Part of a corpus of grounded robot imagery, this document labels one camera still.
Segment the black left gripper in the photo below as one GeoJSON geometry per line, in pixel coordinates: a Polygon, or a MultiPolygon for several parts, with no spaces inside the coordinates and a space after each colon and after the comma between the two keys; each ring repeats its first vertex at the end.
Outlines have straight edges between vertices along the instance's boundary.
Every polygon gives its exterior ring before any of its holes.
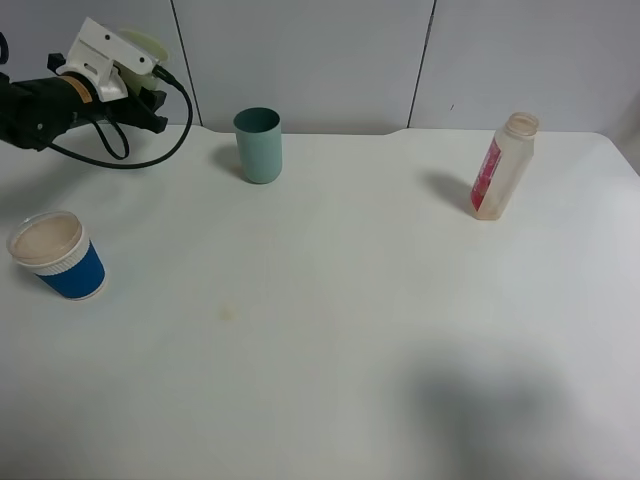
{"type": "Polygon", "coordinates": [[[46,105],[56,113],[65,112],[70,125],[114,120],[155,134],[166,129],[168,119],[156,114],[166,101],[164,91],[141,87],[139,104],[129,102],[130,89],[116,67],[111,68],[106,87],[98,86],[93,67],[87,63],[68,67],[61,53],[48,55],[47,68],[55,76],[45,79],[46,105]]]}

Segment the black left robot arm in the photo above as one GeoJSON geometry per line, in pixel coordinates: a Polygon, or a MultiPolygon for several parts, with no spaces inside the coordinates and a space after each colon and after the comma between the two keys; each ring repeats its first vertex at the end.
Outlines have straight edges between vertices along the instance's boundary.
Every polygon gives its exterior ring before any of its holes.
{"type": "Polygon", "coordinates": [[[123,160],[130,153],[124,125],[161,133],[168,119],[157,114],[166,94],[142,87],[134,91],[107,65],[124,95],[108,100],[99,96],[95,84],[98,69],[86,60],[66,68],[60,53],[48,56],[53,77],[12,81],[1,75],[1,140],[21,149],[41,151],[71,129],[91,125],[105,150],[123,160]]]}

